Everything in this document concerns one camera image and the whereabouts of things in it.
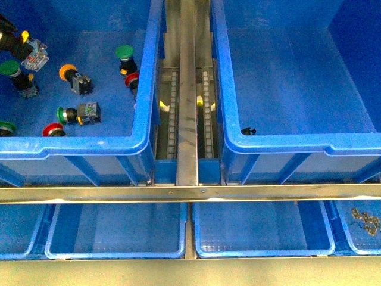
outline blue plastic bin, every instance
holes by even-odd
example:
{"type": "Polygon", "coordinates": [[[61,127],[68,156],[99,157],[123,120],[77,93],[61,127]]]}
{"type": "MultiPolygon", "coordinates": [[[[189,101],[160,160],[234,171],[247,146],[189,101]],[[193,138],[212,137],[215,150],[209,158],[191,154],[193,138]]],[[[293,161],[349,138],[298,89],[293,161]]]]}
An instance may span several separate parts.
{"type": "Polygon", "coordinates": [[[0,206],[0,259],[41,259],[54,206],[13,204],[0,206]]]}
{"type": "Polygon", "coordinates": [[[381,229],[370,235],[364,222],[355,219],[352,209],[381,219],[381,202],[377,200],[327,201],[325,202],[336,250],[333,255],[377,255],[381,254],[381,229]]]}
{"type": "Polygon", "coordinates": [[[196,203],[202,258],[330,255],[335,243],[322,202],[196,203]]]}
{"type": "Polygon", "coordinates": [[[62,204],[45,254],[50,259],[181,258],[186,204],[62,204]]]}
{"type": "Polygon", "coordinates": [[[211,1],[228,184],[380,181],[380,6],[211,1]]]}
{"type": "MultiPolygon", "coordinates": [[[[16,137],[0,140],[3,185],[137,185],[152,179],[164,7],[163,0],[1,1],[0,13],[45,43],[50,58],[34,73],[36,97],[21,98],[0,76],[0,120],[18,127],[16,137]],[[115,55],[125,44],[134,47],[140,70],[136,109],[115,55]],[[91,94],[78,96],[60,79],[58,71],[67,63],[92,79],[91,94]],[[90,101],[100,105],[101,123],[66,125],[68,137],[42,137],[43,128],[57,122],[59,106],[90,101]]],[[[9,52],[0,54],[1,61],[9,59],[9,52]]]]}

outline stainless steel bar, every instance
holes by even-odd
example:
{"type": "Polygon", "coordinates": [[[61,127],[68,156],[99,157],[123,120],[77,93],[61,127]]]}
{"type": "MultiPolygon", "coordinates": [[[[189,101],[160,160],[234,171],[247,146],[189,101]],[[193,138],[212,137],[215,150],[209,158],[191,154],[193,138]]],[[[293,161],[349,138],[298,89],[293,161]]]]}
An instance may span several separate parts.
{"type": "MultiPolygon", "coordinates": [[[[180,97],[177,148],[177,186],[198,185],[195,0],[181,1],[180,97]]],[[[192,205],[188,204],[185,258],[196,258],[192,205]]]]}
{"type": "Polygon", "coordinates": [[[2,285],[377,285],[381,257],[0,262],[2,285]]]}
{"type": "Polygon", "coordinates": [[[0,188],[0,203],[381,200],[381,184],[0,188]]]}

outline bin bottom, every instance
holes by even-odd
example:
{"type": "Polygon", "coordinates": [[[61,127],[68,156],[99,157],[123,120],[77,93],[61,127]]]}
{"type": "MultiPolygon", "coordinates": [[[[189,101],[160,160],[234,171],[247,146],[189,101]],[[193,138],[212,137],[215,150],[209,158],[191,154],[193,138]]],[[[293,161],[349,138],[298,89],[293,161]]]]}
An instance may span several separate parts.
{"type": "Polygon", "coordinates": [[[10,81],[0,89],[3,93],[2,120],[14,122],[17,136],[42,136],[42,129],[57,122],[56,110],[77,108],[78,104],[96,101],[102,110],[102,122],[80,126],[66,125],[68,136],[130,136],[134,115],[133,95],[120,74],[120,61],[115,49],[129,44],[135,49],[134,58],[140,69],[145,30],[65,32],[50,35],[44,42],[50,60],[35,73],[40,89],[36,97],[23,99],[10,81]],[[64,64],[73,64],[81,74],[92,79],[93,92],[80,96],[70,89],[70,83],[60,79],[58,71],[64,64]]]}
{"type": "Polygon", "coordinates": [[[65,204],[53,218],[51,259],[179,258],[181,204],[65,204]]]}
{"type": "Polygon", "coordinates": [[[27,259],[44,210],[43,204],[0,206],[0,259],[27,259]]]}
{"type": "Polygon", "coordinates": [[[241,129],[376,132],[328,29],[229,29],[241,129]]]}
{"type": "Polygon", "coordinates": [[[361,215],[366,212],[369,216],[381,219],[381,202],[377,200],[337,201],[336,205],[350,248],[357,254],[381,254],[381,230],[378,229],[374,236],[370,235],[364,229],[365,223],[352,215],[352,209],[356,208],[361,215]]]}
{"type": "Polygon", "coordinates": [[[333,252],[319,202],[195,204],[201,257],[309,256],[333,252]]]}

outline blue bin wall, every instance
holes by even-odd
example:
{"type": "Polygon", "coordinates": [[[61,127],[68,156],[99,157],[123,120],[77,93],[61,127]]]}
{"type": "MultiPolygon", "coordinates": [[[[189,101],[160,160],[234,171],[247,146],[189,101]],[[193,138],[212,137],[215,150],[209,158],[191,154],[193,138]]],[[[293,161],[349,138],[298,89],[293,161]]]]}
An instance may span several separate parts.
{"type": "MultiPolygon", "coordinates": [[[[1,13],[47,44],[50,60],[35,79],[40,94],[24,100],[9,79],[0,77],[1,118],[14,122],[14,138],[0,141],[0,185],[128,185],[152,180],[152,145],[158,117],[159,58],[166,32],[163,0],[2,1],[1,13]],[[134,47],[140,70],[136,109],[119,73],[115,49],[134,47]],[[80,97],[58,77],[73,63],[93,80],[94,91],[80,97]],[[65,138],[43,138],[44,126],[56,122],[58,106],[97,101],[102,123],[66,125],[65,138]]],[[[0,60],[10,59],[7,52],[0,60]]]]}
{"type": "Polygon", "coordinates": [[[196,203],[193,219],[202,258],[330,255],[335,249],[318,201],[196,203]]]}
{"type": "Polygon", "coordinates": [[[62,204],[46,244],[50,259],[181,258],[186,204],[62,204]]]}
{"type": "Polygon", "coordinates": [[[211,1],[226,182],[380,180],[380,1],[354,2],[211,1]]]}
{"type": "Polygon", "coordinates": [[[0,206],[0,259],[43,259],[54,205],[0,206]]]}
{"type": "Polygon", "coordinates": [[[381,203],[377,200],[326,201],[328,217],[335,239],[336,249],[333,255],[379,255],[381,254],[381,234],[368,234],[361,220],[354,219],[352,209],[370,216],[381,217],[381,203]]]}

